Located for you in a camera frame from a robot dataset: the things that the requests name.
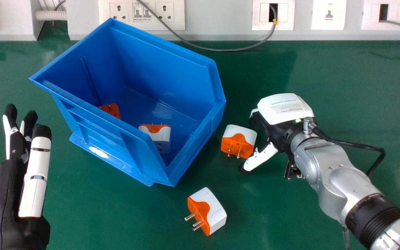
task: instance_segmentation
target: plug prong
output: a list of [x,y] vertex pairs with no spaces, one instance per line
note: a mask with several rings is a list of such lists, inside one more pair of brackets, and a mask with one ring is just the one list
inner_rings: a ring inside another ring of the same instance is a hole
[[201,228],[204,225],[203,220],[199,220],[197,223],[199,223],[199,224],[192,229],[193,231],[196,231],[197,229]]
[[188,221],[188,220],[194,218],[194,216],[195,216],[195,213],[192,213],[192,214],[186,216],[186,217],[184,218],[184,220]]

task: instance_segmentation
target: green tabletop surface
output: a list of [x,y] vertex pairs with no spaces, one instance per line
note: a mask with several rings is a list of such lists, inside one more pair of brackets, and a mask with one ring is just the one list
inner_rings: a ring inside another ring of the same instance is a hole
[[[248,126],[257,102],[282,92],[300,95],[329,136],[384,147],[387,157],[372,182],[400,207],[400,41],[270,41],[232,53],[195,49],[216,61],[227,104],[220,126],[176,187],[147,187],[69,142],[71,131],[53,99],[28,78],[74,43],[63,22],[46,23],[36,42],[0,42],[0,162],[6,104],[14,103],[19,117],[36,110],[53,134],[44,203],[48,250],[344,249],[342,226],[320,210],[315,191],[304,180],[283,178],[286,155],[241,175],[243,159],[220,152],[228,124]],[[217,48],[251,43],[199,42]],[[257,144],[266,138],[258,133]],[[346,151],[363,171],[378,156]],[[227,212],[226,225],[210,237],[183,220],[187,197],[205,186]],[[363,249],[352,234],[350,242]]]

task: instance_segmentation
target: wall switch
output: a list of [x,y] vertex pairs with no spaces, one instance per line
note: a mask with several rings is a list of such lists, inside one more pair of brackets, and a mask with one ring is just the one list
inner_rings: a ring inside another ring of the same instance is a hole
[[312,7],[312,30],[344,29],[346,0],[314,0]]
[[[140,30],[167,30],[137,1],[120,1],[98,0],[100,24],[111,17]],[[185,30],[184,0],[146,0],[145,4],[173,30]]]
[[364,0],[362,30],[400,30],[398,25],[380,23],[381,18],[400,23],[400,0]]
[[277,6],[277,25],[275,30],[294,29],[295,0],[253,0],[252,30],[271,30],[273,21],[270,18],[270,4]]

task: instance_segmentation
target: robotic hand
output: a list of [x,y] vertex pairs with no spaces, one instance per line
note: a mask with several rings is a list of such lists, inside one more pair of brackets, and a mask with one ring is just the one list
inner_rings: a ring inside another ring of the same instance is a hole
[[[241,173],[285,152],[289,161],[284,177],[306,180],[325,214],[348,228],[367,249],[400,250],[400,209],[369,178],[385,156],[383,149],[331,139],[316,125],[310,106],[292,93],[261,99],[250,117],[250,125],[257,124],[268,135],[268,143],[240,165]],[[353,166],[341,145],[376,150],[381,156],[367,176]]]
[[3,115],[6,160],[0,163],[0,250],[43,250],[50,225],[43,217],[51,148],[49,127],[29,111],[16,124],[13,104]]

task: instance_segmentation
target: blue storage container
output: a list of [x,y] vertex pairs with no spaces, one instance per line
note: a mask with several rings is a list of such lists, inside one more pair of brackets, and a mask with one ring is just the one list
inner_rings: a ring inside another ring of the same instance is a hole
[[[226,102],[213,60],[114,19],[29,79],[51,93],[71,142],[148,186],[178,183]],[[121,120],[97,108],[110,103]],[[171,126],[170,153],[159,154],[143,123]]]

